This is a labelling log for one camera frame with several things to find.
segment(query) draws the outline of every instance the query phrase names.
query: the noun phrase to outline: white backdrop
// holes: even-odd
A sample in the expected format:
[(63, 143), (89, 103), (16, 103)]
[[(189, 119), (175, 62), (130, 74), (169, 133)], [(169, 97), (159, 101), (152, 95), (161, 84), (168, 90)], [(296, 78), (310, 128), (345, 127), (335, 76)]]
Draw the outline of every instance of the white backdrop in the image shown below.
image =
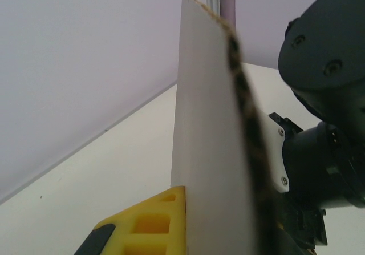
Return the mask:
[(176, 80), (181, 0), (0, 3), (1, 203)]

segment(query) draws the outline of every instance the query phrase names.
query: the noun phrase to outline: white wall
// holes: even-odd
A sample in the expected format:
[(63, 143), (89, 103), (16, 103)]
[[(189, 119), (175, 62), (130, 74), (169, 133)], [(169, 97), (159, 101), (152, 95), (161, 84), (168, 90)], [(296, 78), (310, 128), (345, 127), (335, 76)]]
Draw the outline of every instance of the white wall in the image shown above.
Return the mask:
[(180, 7), (0, 0), (0, 202), (175, 81)]
[(243, 41), (245, 61), (277, 68), (289, 21), (315, 0), (236, 0), (236, 30)]

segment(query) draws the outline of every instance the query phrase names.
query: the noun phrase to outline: screw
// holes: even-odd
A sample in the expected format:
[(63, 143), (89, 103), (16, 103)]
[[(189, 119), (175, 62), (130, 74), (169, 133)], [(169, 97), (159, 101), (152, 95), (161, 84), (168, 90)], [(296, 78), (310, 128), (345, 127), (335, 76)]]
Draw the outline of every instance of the screw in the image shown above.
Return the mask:
[(281, 177), (281, 182), (283, 183), (283, 185), (287, 185), (287, 178)]
[(334, 73), (339, 72), (342, 69), (342, 61), (339, 59), (328, 62), (323, 73), (325, 76), (331, 76)]
[(280, 128), (278, 130), (278, 132), (279, 132), (280, 136), (284, 136), (285, 135), (285, 131), (282, 128)]
[(293, 48), (297, 48), (300, 44), (302, 44), (306, 40), (306, 37), (304, 35), (297, 36), (294, 41), (292, 42), (291, 46)]

